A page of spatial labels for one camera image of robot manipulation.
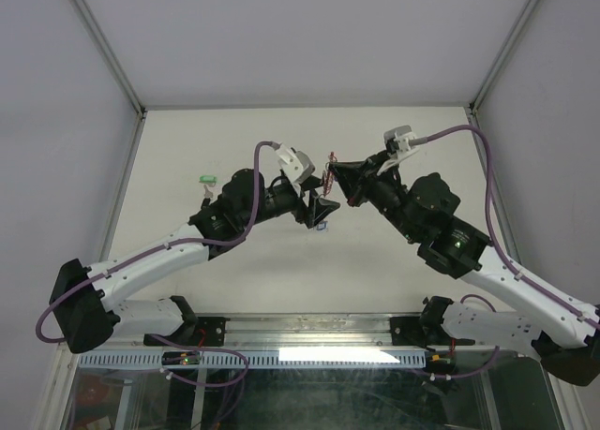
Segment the metal key holder red handle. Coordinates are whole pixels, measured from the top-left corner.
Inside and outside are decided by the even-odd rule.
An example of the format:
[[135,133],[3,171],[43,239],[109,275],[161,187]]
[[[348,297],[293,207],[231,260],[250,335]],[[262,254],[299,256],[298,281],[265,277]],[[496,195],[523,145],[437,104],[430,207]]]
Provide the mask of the metal key holder red handle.
[[[330,194],[334,183],[334,175],[329,170],[329,164],[337,160],[335,152],[332,151],[328,156],[328,161],[325,163],[325,169],[322,173],[322,196],[324,198]],[[316,231],[326,231],[327,226],[328,221],[323,220],[316,226]]]

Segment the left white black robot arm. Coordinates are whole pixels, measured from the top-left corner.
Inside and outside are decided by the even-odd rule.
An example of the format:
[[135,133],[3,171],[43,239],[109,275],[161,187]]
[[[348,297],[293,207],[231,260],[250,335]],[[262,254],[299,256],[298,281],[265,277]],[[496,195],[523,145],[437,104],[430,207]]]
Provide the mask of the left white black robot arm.
[[161,336],[186,344],[196,333],[197,318],[182,296],[157,301],[134,294],[184,268],[215,259],[240,245],[250,224],[292,215],[309,229],[339,208],[323,198],[320,180],[310,175],[293,183],[280,174],[271,185],[253,169],[237,171],[215,200],[206,199],[198,213],[169,235],[123,258],[90,266],[78,259],[64,263],[49,308],[75,354],[98,348],[115,336]]

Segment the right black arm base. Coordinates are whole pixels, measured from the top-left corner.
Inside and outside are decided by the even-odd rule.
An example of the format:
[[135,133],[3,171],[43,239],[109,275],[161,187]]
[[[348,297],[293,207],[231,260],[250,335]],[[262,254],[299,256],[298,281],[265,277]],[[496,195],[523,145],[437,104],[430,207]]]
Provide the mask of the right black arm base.
[[393,316],[389,319],[392,345],[419,348],[450,348],[452,343],[459,347],[474,345],[471,339],[451,337],[442,328],[442,323],[440,316]]

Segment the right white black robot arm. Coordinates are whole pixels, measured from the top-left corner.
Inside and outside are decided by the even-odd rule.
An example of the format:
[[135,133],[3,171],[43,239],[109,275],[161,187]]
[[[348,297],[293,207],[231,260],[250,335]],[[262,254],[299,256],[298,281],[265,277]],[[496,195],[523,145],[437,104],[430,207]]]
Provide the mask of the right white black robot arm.
[[484,232],[454,215],[460,199],[437,172],[412,187],[387,168],[385,152],[329,171],[348,204],[372,204],[416,244],[426,266],[473,285],[510,306],[508,312],[469,308],[432,296],[419,318],[401,325],[404,339],[427,348],[451,341],[498,346],[528,356],[556,378],[577,386],[599,375],[599,308],[553,287],[498,250]]

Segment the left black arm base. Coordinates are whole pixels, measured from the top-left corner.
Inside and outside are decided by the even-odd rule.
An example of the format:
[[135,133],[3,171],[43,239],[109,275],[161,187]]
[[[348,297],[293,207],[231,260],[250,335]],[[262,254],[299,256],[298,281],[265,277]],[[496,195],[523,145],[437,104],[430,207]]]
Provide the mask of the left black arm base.
[[223,316],[184,314],[174,323],[145,334],[142,343],[147,347],[163,346],[156,338],[158,334],[177,346],[220,348],[224,344],[226,323]]

